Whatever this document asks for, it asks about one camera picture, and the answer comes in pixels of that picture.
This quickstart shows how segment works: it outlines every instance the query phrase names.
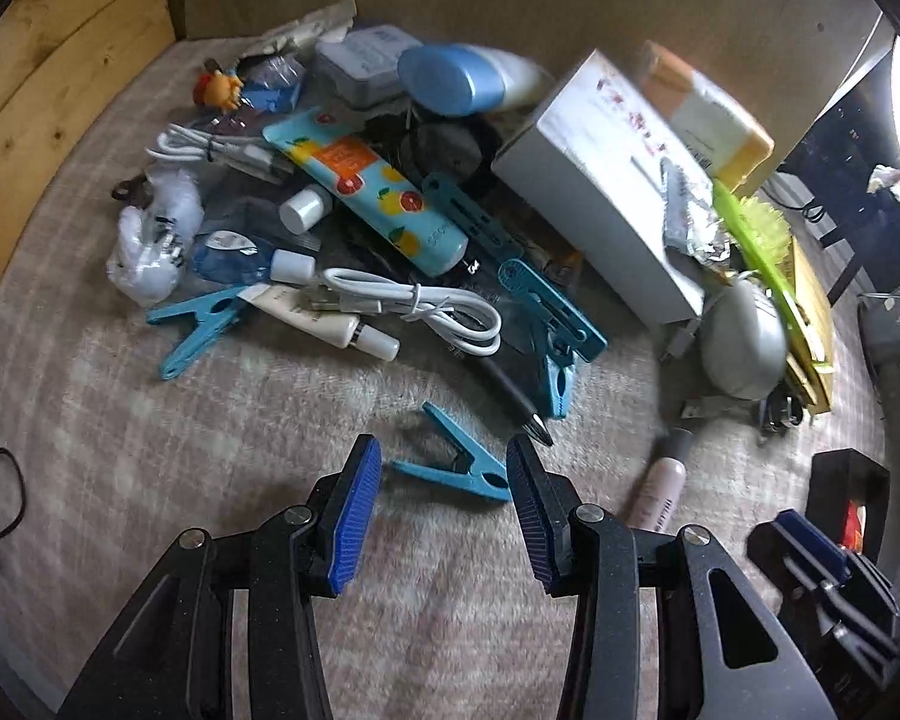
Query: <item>black box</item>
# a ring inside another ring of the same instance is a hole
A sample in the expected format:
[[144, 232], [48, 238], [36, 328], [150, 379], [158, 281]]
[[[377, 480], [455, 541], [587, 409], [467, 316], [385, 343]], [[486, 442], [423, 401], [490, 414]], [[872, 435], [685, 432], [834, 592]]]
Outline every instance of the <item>black box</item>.
[[890, 503], [890, 471], [856, 449], [818, 452], [810, 469], [807, 519], [839, 544], [850, 501], [866, 506], [863, 553], [876, 563]]

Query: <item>blue bottle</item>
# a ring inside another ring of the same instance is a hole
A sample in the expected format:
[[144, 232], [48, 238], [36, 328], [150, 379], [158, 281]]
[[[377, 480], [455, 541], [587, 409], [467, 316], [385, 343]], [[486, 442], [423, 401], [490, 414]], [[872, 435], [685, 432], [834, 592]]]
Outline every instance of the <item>blue bottle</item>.
[[266, 238], [252, 239], [231, 230], [217, 230], [194, 240], [190, 267], [200, 278], [218, 284], [307, 284], [314, 278], [317, 261], [306, 254], [277, 248]]

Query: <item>plastic packaging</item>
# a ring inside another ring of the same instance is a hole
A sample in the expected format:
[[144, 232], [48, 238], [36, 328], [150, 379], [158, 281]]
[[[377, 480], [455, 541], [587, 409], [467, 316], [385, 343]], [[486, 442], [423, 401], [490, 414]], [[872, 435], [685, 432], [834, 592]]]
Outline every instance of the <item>plastic packaging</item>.
[[636, 80], [703, 170], [730, 191], [773, 152], [773, 138], [740, 103], [663, 46], [647, 42]]
[[242, 96], [257, 110], [289, 113], [300, 99], [306, 73], [291, 56], [266, 57], [247, 70]]
[[195, 274], [218, 284], [282, 281], [308, 284], [317, 261], [306, 254], [279, 250], [265, 238], [250, 239], [232, 230], [217, 230], [197, 238], [191, 266]]
[[280, 220], [294, 235], [302, 235], [333, 211], [333, 197], [319, 184], [310, 184], [280, 205]]
[[354, 346], [386, 362], [400, 350], [400, 341], [365, 324], [357, 314], [309, 310], [303, 291], [293, 287], [257, 284], [240, 293], [240, 300], [338, 349]]
[[467, 237], [416, 186], [319, 108], [264, 128], [264, 138], [336, 194], [427, 276], [453, 268]]
[[403, 93], [396, 66], [420, 41], [393, 25], [358, 29], [343, 41], [317, 43], [316, 72], [327, 76], [354, 108], [370, 108]]
[[407, 93], [441, 116], [535, 105], [554, 84], [553, 77], [533, 60], [464, 44], [406, 50], [397, 72]]
[[626, 525], [642, 531], [660, 533], [677, 509], [687, 469], [683, 461], [693, 446], [693, 434], [674, 428], [663, 442], [662, 456], [653, 461], [647, 479], [634, 501]]
[[730, 240], [713, 209], [710, 182], [691, 183], [686, 171], [669, 157], [660, 160], [663, 181], [663, 244], [717, 268], [730, 257]]
[[154, 201], [145, 211], [121, 211], [117, 245], [106, 261], [110, 282], [144, 308], [166, 300], [179, 284], [184, 255], [203, 220], [191, 172], [155, 170], [148, 177]]

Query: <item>white plastic bag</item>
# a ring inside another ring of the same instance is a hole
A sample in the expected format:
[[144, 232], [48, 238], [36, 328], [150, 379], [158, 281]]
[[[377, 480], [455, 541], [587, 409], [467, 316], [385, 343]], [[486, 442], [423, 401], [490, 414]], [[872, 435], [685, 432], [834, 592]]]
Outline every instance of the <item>white plastic bag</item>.
[[117, 244], [106, 261], [110, 282], [144, 308], [173, 293], [183, 276], [184, 255], [203, 222], [189, 170], [156, 170], [148, 177], [154, 201], [144, 211], [134, 206], [121, 211]]

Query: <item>fruit-patterned tube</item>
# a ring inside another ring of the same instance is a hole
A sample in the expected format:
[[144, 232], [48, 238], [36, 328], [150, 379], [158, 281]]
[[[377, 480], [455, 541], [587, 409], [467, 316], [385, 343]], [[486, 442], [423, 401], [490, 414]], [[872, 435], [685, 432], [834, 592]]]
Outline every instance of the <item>fruit-patterned tube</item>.
[[349, 125], [311, 108], [264, 128], [283, 151], [427, 276], [453, 268], [467, 237]]

